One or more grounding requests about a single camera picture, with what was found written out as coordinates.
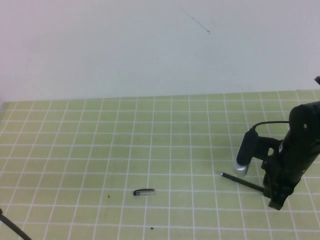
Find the black cable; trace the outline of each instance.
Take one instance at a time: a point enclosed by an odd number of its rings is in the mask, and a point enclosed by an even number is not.
[[[24,233],[17,225],[12,221],[2,215],[2,210],[0,209],[0,221],[7,225],[11,230],[18,234],[23,240],[32,240],[27,234]]]
[[[262,121],[262,122],[259,122],[255,125],[253,125],[253,129],[256,129],[256,127],[260,126],[260,125],[263,125],[263,124],[288,124],[289,121]]]

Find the white grid line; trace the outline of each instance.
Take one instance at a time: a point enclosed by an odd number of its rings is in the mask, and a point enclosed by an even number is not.
[[[191,131],[191,105],[190,105],[190,96],[188,97],[189,104],[189,131]],[[196,223],[195,223],[195,203],[194,203],[194,177],[193,177],[193,167],[192,167],[192,138],[191,134],[189,135],[190,139],[190,167],[191,167],[191,197],[192,197],[192,224],[193,224],[193,239],[196,239]]]
[[[246,106],[245,106],[244,95],[243,95],[243,94],[241,94],[241,98],[242,98],[242,104],[243,104],[243,111],[244,111],[245,120],[248,122],[247,114],[246,114]],[[264,110],[264,105],[263,105],[262,102],[261,102],[261,107],[262,107],[262,111],[263,111],[263,110]],[[265,119],[265,121],[266,121],[267,118],[266,118],[265,112],[263,112],[263,116],[264,116],[264,119]],[[255,165],[255,169],[256,169],[256,173],[257,173],[258,179],[261,180],[262,178],[260,177],[260,173],[259,173],[257,161],[254,161],[254,163],[255,163],[254,165]],[[268,212],[267,212],[267,205],[266,205],[266,201],[265,201],[265,198],[264,198],[263,195],[261,196],[261,199],[262,199],[263,207],[264,207],[264,211],[265,211],[266,222],[267,222],[268,228],[269,228],[269,230],[270,230],[270,238],[271,238],[271,240],[273,240],[273,236],[272,236],[272,232],[271,232],[271,225],[270,225],[269,216],[268,216]]]
[[[313,93],[315,99],[317,99],[317,96],[316,96],[316,94],[315,94],[315,91],[312,91],[312,93]],[[297,99],[298,99],[298,103],[300,104],[298,93],[295,92],[295,94],[296,94],[296,97],[297,97]],[[312,198],[312,196],[311,196],[311,194],[310,194],[310,189],[309,189],[309,186],[308,186],[306,177],[305,177],[305,176],[302,176],[302,178],[303,178],[303,180],[304,180],[306,189],[307,189],[308,192],[309,192],[309,196],[310,196],[312,208],[313,208],[314,211],[316,211],[316,206],[315,206],[314,200],[313,200],[313,198]],[[319,229],[320,229],[320,220],[319,220],[318,214],[315,214],[315,218],[316,218],[316,221],[318,222],[318,226],[319,226]]]
[[[52,101],[50,101],[50,104],[49,104],[48,109],[51,107],[51,105],[52,105]],[[30,152],[29,152],[29,155],[28,155],[28,157],[27,157],[27,159],[26,159],[26,161],[25,161],[25,163],[24,163],[24,166],[23,166],[23,169],[22,169],[22,172],[21,172],[20,179],[19,179],[19,181],[17,182],[17,186],[19,186],[19,182],[21,181],[21,178],[22,178],[23,174],[25,173],[25,169],[26,169],[28,160],[30,159],[31,152],[32,152],[32,150],[34,149],[34,146],[35,146],[35,143],[37,142],[38,137],[39,137],[39,133],[37,133],[37,135],[36,135],[36,137],[35,137],[35,139],[34,139],[34,141],[33,141],[33,145],[32,145],[32,147],[31,147],[31,150],[30,150]],[[31,204],[34,203],[35,198],[36,198],[36,195],[37,195],[37,192],[38,192],[38,189],[36,189],[35,192],[34,192],[34,195],[33,195],[32,201],[31,201]],[[29,215],[30,215],[30,212],[31,212],[31,208],[32,208],[32,207],[30,206],[30,208],[29,208],[29,210],[28,210],[28,212],[27,212],[27,214],[26,214],[24,224],[22,225],[22,229],[24,229],[25,226],[26,226],[26,223],[27,223],[27,221],[28,221],[28,218],[29,218]]]
[[[64,113],[63,113],[63,116],[66,114],[67,109],[68,109],[68,106],[69,106],[69,101],[67,102],[67,104],[66,104],[66,106],[65,106],[65,111],[64,111]],[[58,129],[58,131],[57,131],[57,133],[56,133],[56,135],[55,135],[55,138],[54,138],[53,143],[55,143],[56,140],[57,140],[58,132],[59,132],[61,126],[62,126],[62,122],[60,123],[59,129]],[[54,210],[55,210],[55,205],[57,204],[57,200],[58,200],[58,196],[59,196],[59,193],[60,193],[60,189],[61,189],[61,187],[62,187],[62,183],[63,183],[64,177],[65,177],[65,173],[64,173],[64,172],[66,172],[66,170],[67,170],[67,166],[68,166],[68,162],[69,162],[69,160],[70,160],[71,152],[72,152],[72,149],[70,149],[68,159],[67,159],[66,164],[65,164],[65,166],[64,166],[64,171],[63,171],[63,173],[62,173],[62,177],[61,177],[61,180],[60,180],[60,183],[59,183],[58,191],[56,192],[56,196],[55,196],[54,203],[53,203],[53,207],[52,207],[52,210],[51,210],[51,213],[50,213],[50,216],[49,216],[49,220],[48,220],[47,225],[46,225],[46,227],[45,227],[45,231],[44,231],[44,235],[43,235],[43,238],[44,238],[44,239],[46,238],[47,233],[48,233],[49,224],[50,224],[50,222],[51,222],[51,219],[52,219],[52,216],[53,216],[53,213],[54,213]]]
[[[227,125],[228,125],[228,132],[230,133],[229,120],[228,120],[228,114],[227,114],[227,112],[225,113],[225,115],[226,115],[226,122],[227,122]],[[230,145],[231,145],[231,147],[232,147],[231,135],[229,135],[229,141],[230,141]],[[231,151],[231,154],[232,154],[232,159],[234,160],[234,159],[235,159],[234,152]],[[240,197],[240,189],[239,189],[239,184],[238,184],[238,183],[236,183],[236,188],[237,188],[237,193],[238,193],[238,198],[239,198],[239,205],[240,205],[240,212],[241,212],[241,218],[242,218],[242,226],[243,226],[244,238],[245,238],[245,240],[247,240],[245,219],[244,219],[244,213],[243,213],[243,210],[242,210],[241,197]]]
[[[298,232],[297,232],[294,215],[292,214],[292,211],[291,211],[290,200],[289,200],[289,198],[287,198],[286,200],[287,200],[287,202],[288,202],[288,208],[289,208],[289,211],[290,211],[290,216],[291,216],[293,228],[294,228],[294,231],[295,231],[295,237],[296,237],[297,240],[299,240],[299,235],[298,235]]]
[[[20,131],[20,134],[22,133],[22,129],[23,129],[23,127],[24,127],[25,124],[26,124],[26,122],[23,123],[22,128],[21,128],[21,131]],[[9,159],[11,158],[12,153],[14,152],[14,149],[15,149],[16,143],[18,142],[18,139],[19,139],[20,134],[18,135],[18,137],[17,137],[16,140],[15,140],[15,144],[13,145],[13,147],[12,147],[12,149],[11,149],[11,152],[10,152],[10,155],[9,155],[9,157],[8,157],[8,159],[7,159],[7,162],[9,161]],[[24,163],[24,166],[23,166],[23,168],[22,168],[22,172],[20,173],[19,179],[18,179],[18,181],[17,181],[17,186],[18,186],[19,183],[20,183],[20,180],[21,180],[21,178],[22,178],[22,175],[23,175],[23,173],[24,173],[24,169],[25,169],[26,165],[27,165],[27,161],[25,161],[25,163]],[[12,201],[13,201],[13,199],[14,199],[14,196],[15,196],[15,194],[16,194],[16,191],[17,191],[17,188],[15,187],[14,190],[13,190],[11,199],[10,199],[10,201],[9,201],[9,205],[12,203]],[[5,210],[4,215],[7,215],[8,210],[9,210],[9,207]]]
[[[170,164],[170,166],[169,166],[169,190],[168,190],[168,192],[169,192],[169,202],[168,202],[168,205],[169,205],[169,209],[168,209],[168,226],[169,226],[169,228],[168,228],[168,240],[170,240],[170,226],[171,226],[171,222],[170,222],[170,220],[171,220],[171,217],[170,217],[171,211],[170,211],[170,209],[171,209],[172,115],[173,115],[172,114],[173,113],[172,96],[171,96],[170,110],[171,110],[171,115],[170,115],[171,122],[170,122],[170,152],[169,152],[169,164]]]
[[[113,130],[113,136],[112,136],[112,139],[111,139],[111,143],[113,144],[114,142],[114,139],[115,139],[115,133],[116,133],[116,127],[117,127],[117,120],[118,120],[118,115],[119,115],[119,112],[117,112],[116,114],[116,117],[115,117],[115,125],[114,125],[114,130]],[[107,181],[107,175],[108,175],[108,170],[109,170],[109,163],[110,163],[110,157],[111,157],[111,148],[110,148],[110,151],[109,151],[109,156],[108,156],[108,162],[106,164],[106,169],[105,169],[105,173],[104,173],[104,179],[103,179],[103,186],[102,186],[102,192],[101,192],[101,196],[100,196],[100,200],[99,200],[99,208],[98,208],[98,212],[97,212],[97,215],[96,215],[96,219],[95,219],[95,225],[94,225],[94,230],[93,230],[93,236],[92,236],[92,240],[95,239],[95,236],[96,236],[96,230],[97,230],[97,225],[98,225],[98,221],[99,221],[99,215],[100,215],[100,210],[101,210],[101,205],[102,205],[102,200],[103,200],[103,197],[104,197],[104,193],[105,193],[105,189],[106,189],[106,181]]]
[[[151,165],[151,153],[152,153],[152,135],[154,130],[153,120],[155,119],[155,105],[156,100],[153,99],[153,113],[152,113],[152,124],[151,124],[151,137],[150,137],[150,151],[149,151],[149,161],[148,161],[148,173],[146,180],[146,188],[149,188],[149,178],[150,178],[150,165]],[[145,240],[145,232],[146,232],[146,222],[147,222],[147,206],[148,206],[148,196],[145,198],[145,209],[144,209],[144,220],[143,220],[143,232],[142,232],[142,240]]]
[[[208,96],[206,95],[207,99],[207,104],[206,107],[208,109]],[[211,140],[211,130],[210,130],[210,124],[208,123],[208,132],[209,132],[209,141],[210,141],[210,146],[212,146],[212,140]],[[216,187],[216,174],[215,174],[215,167],[214,167],[214,156],[212,152],[212,148],[210,149],[210,155],[211,155],[211,165],[212,165],[212,177],[213,177],[213,187],[215,189],[214,191],[214,198],[215,198],[215,206],[216,206],[216,218],[217,218],[217,226],[218,226],[218,234],[219,234],[219,239],[221,240],[221,231],[220,231],[220,219],[219,219],[219,210],[218,210],[218,198],[217,198],[217,187]]]
[[[17,224],[22,224],[23,222],[17,221],[15,222]],[[34,224],[34,225],[45,225],[44,222],[28,222],[28,224]],[[71,225],[71,223],[61,223],[61,222],[52,222],[51,225]],[[76,226],[94,226],[93,223],[75,223]],[[134,227],[134,228],[143,228],[143,225],[133,225],[133,224],[112,224],[112,223],[99,223],[98,226],[114,226],[114,227]],[[165,226],[165,225],[147,225],[146,227],[155,227],[155,228],[161,228],[161,229],[193,229],[193,226]],[[206,226],[196,226],[195,229],[205,229],[205,230],[217,230],[217,227],[206,227]],[[227,231],[243,231],[242,228],[238,227],[221,227],[221,230],[227,230]],[[269,229],[267,228],[246,228],[248,231],[259,231],[259,232],[267,232]],[[295,232],[292,229],[272,229],[273,232]],[[310,229],[297,229],[298,233],[320,233],[320,230],[310,230]]]
[[[137,107],[138,107],[138,100],[136,100],[136,102],[135,102],[135,112],[134,112],[134,121],[133,121],[133,128],[132,128],[131,144],[134,141],[134,129],[135,129],[135,124],[136,124]],[[127,170],[126,170],[127,174],[126,174],[126,178],[125,178],[125,185],[124,185],[122,208],[121,208],[121,213],[120,213],[120,221],[119,221],[119,229],[118,229],[117,240],[120,240],[120,232],[121,232],[122,217],[123,217],[123,213],[124,213],[124,206],[125,206],[125,199],[126,199],[126,191],[127,191],[128,173],[129,173],[130,160],[131,160],[131,152],[132,152],[132,146],[130,146],[130,150],[129,150],[129,159],[128,159],[128,166],[127,166]]]
[[[261,94],[259,93],[259,97],[260,97],[260,100],[261,100],[261,107],[262,107],[262,110],[264,110],[264,105],[263,105],[263,102],[262,102],[262,97],[261,97]],[[267,117],[266,117],[266,114],[263,113],[263,116],[264,116],[264,120],[267,121]],[[270,129],[269,129],[269,126],[268,124],[266,125],[267,127],[267,130],[268,130],[268,133],[269,133],[269,137],[271,137],[271,133],[270,133]],[[260,173],[259,173],[259,167],[258,167],[258,164],[257,162],[255,161],[255,168],[256,168],[256,172],[257,172],[257,175],[258,177],[260,178]],[[271,225],[270,225],[270,220],[269,220],[269,216],[268,216],[268,212],[267,212],[267,204],[266,204],[266,200],[265,198],[262,196],[262,201],[263,201],[263,206],[264,206],[264,209],[265,209],[265,215],[266,215],[266,220],[267,220],[267,223],[268,223],[268,227],[269,227],[269,230],[270,230],[270,237],[271,239],[273,240],[273,235],[272,235],[272,231],[271,231]]]

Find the black pen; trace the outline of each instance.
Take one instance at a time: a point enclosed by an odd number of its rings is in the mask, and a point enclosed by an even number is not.
[[[249,188],[252,188],[252,189],[255,189],[257,191],[260,191],[260,192],[264,192],[265,189],[262,187],[262,186],[258,186],[258,185],[255,185],[251,182],[248,182],[248,181],[245,181],[245,180],[242,180],[241,178],[238,178],[236,176],[232,176],[228,173],[225,173],[225,172],[222,172],[222,171],[216,171],[217,174],[221,175],[222,177],[226,178],[226,179],[230,179],[231,181],[234,181],[238,184],[242,184],[242,185],[245,185]]]

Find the cutting mat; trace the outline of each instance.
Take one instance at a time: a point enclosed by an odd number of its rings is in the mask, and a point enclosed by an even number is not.
[[[320,239],[320,162],[281,211],[232,174],[244,133],[320,91],[6,102],[0,207],[40,240]],[[285,124],[257,128],[282,139]],[[261,162],[249,168],[262,184]],[[154,196],[133,190],[154,188]],[[18,237],[5,225],[1,239]]]

